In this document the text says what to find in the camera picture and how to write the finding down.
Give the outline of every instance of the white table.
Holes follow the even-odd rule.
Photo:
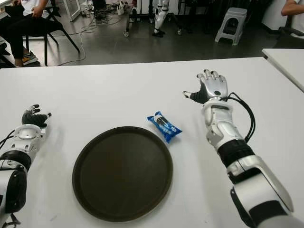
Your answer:
[[[263,49],[268,61],[304,92],[303,49]]]
[[[11,4],[12,0],[0,0],[0,8],[4,8],[6,5]]]
[[[205,68],[225,75],[229,90],[252,108],[257,129],[249,145],[284,184],[295,215],[304,220],[304,94],[259,57],[0,70],[0,135],[18,126],[32,104],[53,114],[48,137],[29,171],[26,205],[16,213],[20,227],[246,227],[230,198],[226,169],[207,143],[201,105],[182,95],[198,89],[196,74]],[[249,117],[238,103],[234,106],[234,121],[245,135]],[[72,189],[77,156],[95,136],[118,126],[143,127],[163,140],[146,119],[159,110],[183,130],[168,145],[174,171],[167,197],[131,222],[91,216]]]

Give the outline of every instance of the round tray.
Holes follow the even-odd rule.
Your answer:
[[[159,137],[139,127],[118,127],[85,146],[72,182],[87,212],[123,222],[155,208],[170,187],[172,173],[171,155]]]

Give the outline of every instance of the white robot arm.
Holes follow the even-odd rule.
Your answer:
[[[294,207],[287,190],[247,145],[249,138],[244,139],[233,124],[225,77],[204,70],[198,79],[200,91],[183,94],[203,104],[207,140],[234,184],[230,194],[241,219],[251,228],[304,228],[304,223],[292,216]]]
[[[35,114],[39,105],[27,109],[22,117],[21,126],[17,127],[6,139],[0,142],[0,148],[7,139],[13,138],[10,146],[0,156],[0,228],[20,224],[13,215],[26,201],[27,174],[46,134],[44,123],[48,114]]]

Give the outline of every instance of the white stool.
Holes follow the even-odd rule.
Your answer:
[[[241,38],[241,35],[243,33],[243,26],[246,16],[247,16],[247,9],[234,8],[234,7],[229,8],[224,17],[223,23],[220,29],[218,30],[218,34],[215,37],[215,42],[218,43],[219,39],[224,37],[233,40],[232,45],[238,45],[239,39]],[[224,33],[224,28],[226,27],[229,19],[231,18],[235,18],[237,20],[238,22],[237,30],[235,34]]]

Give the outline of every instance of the robot leg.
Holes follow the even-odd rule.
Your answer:
[[[155,12],[155,29],[153,32],[153,36],[162,37],[165,33],[160,30],[163,22],[166,19],[166,16],[169,11],[169,0],[162,0],[162,5],[160,5],[161,0],[159,1],[159,5]]]

